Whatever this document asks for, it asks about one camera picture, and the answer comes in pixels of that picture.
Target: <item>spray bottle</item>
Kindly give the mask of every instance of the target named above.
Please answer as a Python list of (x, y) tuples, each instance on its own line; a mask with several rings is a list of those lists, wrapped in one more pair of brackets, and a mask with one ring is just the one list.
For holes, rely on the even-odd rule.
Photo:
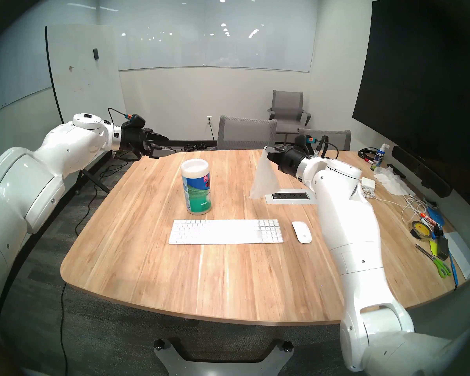
[(381, 165), (381, 162), (383, 161), (383, 157), (385, 156), (385, 148), (390, 148), (389, 145), (383, 144), (380, 149), (376, 152), (374, 159), (372, 161), (372, 166), (371, 169), (374, 171), (376, 167), (379, 167)]

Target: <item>wipes canister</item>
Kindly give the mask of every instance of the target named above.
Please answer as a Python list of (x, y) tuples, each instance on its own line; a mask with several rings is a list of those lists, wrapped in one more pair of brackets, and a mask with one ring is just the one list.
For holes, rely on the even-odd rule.
[(211, 178), (209, 163), (203, 159), (190, 159), (181, 165), (186, 208), (192, 214), (211, 210)]

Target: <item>tape roll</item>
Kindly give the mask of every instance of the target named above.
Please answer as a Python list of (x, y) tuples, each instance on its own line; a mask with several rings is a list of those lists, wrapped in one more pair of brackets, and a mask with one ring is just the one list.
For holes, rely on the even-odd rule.
[(421, 221), (412, 222), (411, 234), (419, 240), (432, 238), (432, 231)]

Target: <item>chair armrest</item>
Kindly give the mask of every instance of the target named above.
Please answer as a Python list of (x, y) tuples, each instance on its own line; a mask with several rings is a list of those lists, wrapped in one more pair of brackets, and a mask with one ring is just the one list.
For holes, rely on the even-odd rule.
[(310, 118), (312, 118), (312, 114), (311, 114), (311, 113), (307, 113), (306, 111), (302, 110), (302, 111), (301, 111), (301, 114), (303, 115), (303, 113), (306, 114), (305, 126), (307, 126), (307, 125), (308, 125), (308, 122), (310, 121)]

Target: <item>wooden table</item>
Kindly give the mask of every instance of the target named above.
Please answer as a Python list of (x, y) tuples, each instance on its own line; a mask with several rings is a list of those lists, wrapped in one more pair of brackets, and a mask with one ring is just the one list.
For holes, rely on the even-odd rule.
[[(341, 281), (321, 235), (317, 208), (250, 200), (260, 156), (260, 150), (232, 150), (142, 158), (89, 220), (62, 262), (62, 278), (113, 302), (186, 318), (261, 325), (339, 322)], [(184, 201), (180, 165), (191, 158), (205, 159), (211, 166), (212, 209), (201, 216), (189, 214)], [(369, 164), (356, 152), (342, 151), (338, 158), (373, 178)], [(274, 166), (281, 187), (302, 188)], [(376, 196), (405, 204), (381, 183)], [(412, 307), (453, 290), (453, 277), (441, 279), (433, 262), (414, 247), (409, 224), (400, 218), (402, 208), (370, 202), (379, 221), (384, 268), (395, 298)], [(170, 245), (174, 219), (278, 219), (284, 243)], [(292, 221), (308, 224), (311, 244), (297, 241)], [(420, 245), (429, 250), (428, 244)]]

